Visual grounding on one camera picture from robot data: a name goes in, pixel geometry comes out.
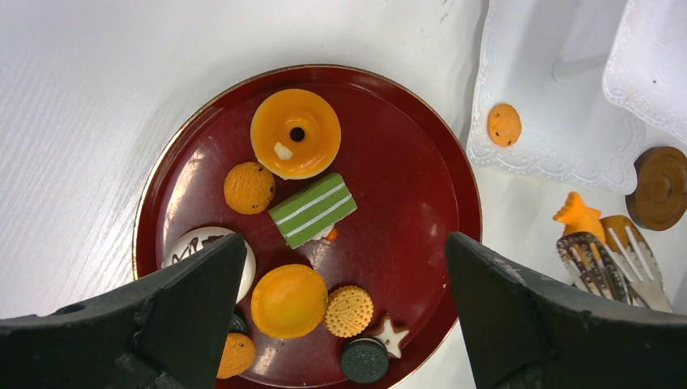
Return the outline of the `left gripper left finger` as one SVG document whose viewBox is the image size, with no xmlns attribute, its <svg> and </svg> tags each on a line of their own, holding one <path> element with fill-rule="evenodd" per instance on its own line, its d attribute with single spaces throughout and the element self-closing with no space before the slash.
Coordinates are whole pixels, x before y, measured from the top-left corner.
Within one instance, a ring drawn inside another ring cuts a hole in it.
<svg viewBox="0 0 687 389">
<path fill-rule="evenodd" d="M 2 387 L 214 387 L 246 253 L 229 234 L 100 296 L 3 319 Z"/>
</svg>

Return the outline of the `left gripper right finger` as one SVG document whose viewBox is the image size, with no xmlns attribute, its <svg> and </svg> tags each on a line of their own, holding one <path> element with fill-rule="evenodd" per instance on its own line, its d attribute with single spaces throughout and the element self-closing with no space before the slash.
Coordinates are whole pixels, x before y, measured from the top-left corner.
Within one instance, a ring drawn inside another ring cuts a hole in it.
<svg viewBox="0 0 687 389">
<path fill-rule="evenodd" d="M 478 388 L 685 387 L 685 316 L 585 293 L 460 232 L 445 252 Z"/>
</svg>

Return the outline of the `metal serving tongs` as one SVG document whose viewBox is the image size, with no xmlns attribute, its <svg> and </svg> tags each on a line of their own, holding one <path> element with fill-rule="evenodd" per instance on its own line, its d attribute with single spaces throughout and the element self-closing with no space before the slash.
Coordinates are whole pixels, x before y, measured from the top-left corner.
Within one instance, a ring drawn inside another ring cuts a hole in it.
<svg viewBox="0 0 687 389">
<path fill-rule="evenodd" d="M 557 240 L 557 253 L 573 285 L 598 297 L 672 313 L 661 270 L 637 228 L 616 224 L 605 232 L 605 244 L 589 232 Z"/>
</svg>

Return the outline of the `orange fish-shaped pastry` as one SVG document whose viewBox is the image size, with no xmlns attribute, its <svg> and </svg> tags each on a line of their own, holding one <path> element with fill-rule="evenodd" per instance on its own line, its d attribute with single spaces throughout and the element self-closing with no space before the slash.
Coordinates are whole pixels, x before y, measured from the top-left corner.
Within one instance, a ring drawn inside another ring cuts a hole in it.
<svg viewBox="0 0 687 389">
<path fill-rule="evenodd" d="M 564 205 L 553 216 L 553 220 L 564 225 L 563 237 L 572 233 L 586 232 L 605 244 L 605 230 L 600 219 L 600 210 L 588 207 L 576 191 L 568 193 Z"/>
</svg>

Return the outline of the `small chip cookie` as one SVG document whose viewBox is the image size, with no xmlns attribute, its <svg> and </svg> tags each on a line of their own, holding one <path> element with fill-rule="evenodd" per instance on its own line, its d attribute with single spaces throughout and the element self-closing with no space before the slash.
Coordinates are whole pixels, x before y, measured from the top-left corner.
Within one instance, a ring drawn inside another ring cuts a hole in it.
<svg viewBox="0 0 687 389">
<path fill-rule="evenodd" d="M 498 146 L 514 145 L 522 133 L 518 111 L 509 104 L 495 105 L 488 115 L 489 138 Z"/>
</svg>

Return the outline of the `dark red round tray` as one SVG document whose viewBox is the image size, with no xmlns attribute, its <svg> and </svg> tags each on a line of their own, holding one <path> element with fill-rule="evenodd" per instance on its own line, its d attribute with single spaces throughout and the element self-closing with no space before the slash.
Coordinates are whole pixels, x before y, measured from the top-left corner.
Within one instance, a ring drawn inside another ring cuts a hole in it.
<svg viewBox="0 0 687 389">
<path fill-rule="evenodd" d="M 331 171 L 357 209 L 336 224 L 332 241 L 290 249 L 266 212 L 243 216 L 223 196 L 228 171 L 252 160 L 250 122 L 274 92 L 302 88 L 334 108 L 342 128 Z M 157 271 L 185 233 L 220 226 L 241 233 L 257 276 L 298 263 L 319 271 L 329 289 L 357 285 L 374 317 L 390 314 L 410 329 L 403 355 L 390 360 L 379 388 L 396 388 L 446 338 L 457 320 L 444 247 L 460 231 L 480 239 L 476 181 L 441 117 L 403 86 L 369 71 L 302 65 L 254 76 L 221 92 L 182 125 L 147 180 L 134 225 L 137 277 Z"/>
</svg>

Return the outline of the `white three-tier dessert stand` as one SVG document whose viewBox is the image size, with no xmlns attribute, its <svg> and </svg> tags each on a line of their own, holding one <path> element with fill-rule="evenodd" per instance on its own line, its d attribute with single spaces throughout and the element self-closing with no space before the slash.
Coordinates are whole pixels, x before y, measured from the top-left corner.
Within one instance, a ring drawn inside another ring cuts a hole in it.
<svg viewBox="0 0 687 389">
<path fill-rule="evenodd" d="M 522 123 L 496 145 L 495 105 Z M 683 1 L 492 1 L 467 154 L 474 165 L 627 195 L 647 127 L 686 140 Z"/>
</svg>

